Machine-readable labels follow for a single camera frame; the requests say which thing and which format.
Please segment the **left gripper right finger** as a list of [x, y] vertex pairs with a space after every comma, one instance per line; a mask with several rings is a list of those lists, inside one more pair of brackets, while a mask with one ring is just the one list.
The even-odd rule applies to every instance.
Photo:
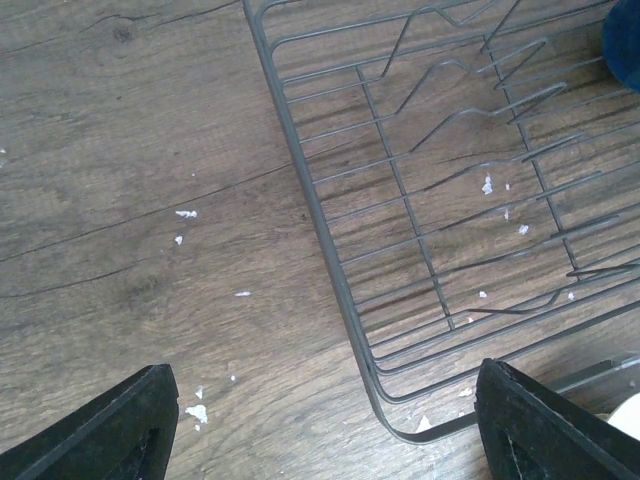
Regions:
[[637, 479], [639, 441], [509, 364], [485, 359], [475, 412], [494, 479]]

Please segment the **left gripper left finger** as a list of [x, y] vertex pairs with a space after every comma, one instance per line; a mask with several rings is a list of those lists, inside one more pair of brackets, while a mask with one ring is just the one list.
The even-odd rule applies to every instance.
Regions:
[[1, 454], [3, 479], [163, 479], [179, 417], [168, 364], [148, 365]]

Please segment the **white ceramic bowl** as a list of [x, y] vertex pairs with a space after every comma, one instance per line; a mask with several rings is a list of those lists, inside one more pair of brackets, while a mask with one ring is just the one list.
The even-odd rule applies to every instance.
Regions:
[[640, 440], [640, 394], [623, 401], [608, 417], [607, 423], [630, 437]]

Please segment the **dark wire dish rack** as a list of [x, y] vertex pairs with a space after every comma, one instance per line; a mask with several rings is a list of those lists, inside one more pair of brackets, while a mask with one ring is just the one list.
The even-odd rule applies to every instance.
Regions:
[[372, 409], [471, 426], [496, 358], [577, 398], [639, 362], [639, 96], [609, 1], [243, 5]]

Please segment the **blue enamel mug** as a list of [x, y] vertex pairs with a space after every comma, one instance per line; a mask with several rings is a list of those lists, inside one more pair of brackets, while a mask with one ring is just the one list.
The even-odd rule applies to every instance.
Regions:
[[602, 26], [603, 58], [612, 75], [639, 92], [639, 0], [616, 1]]

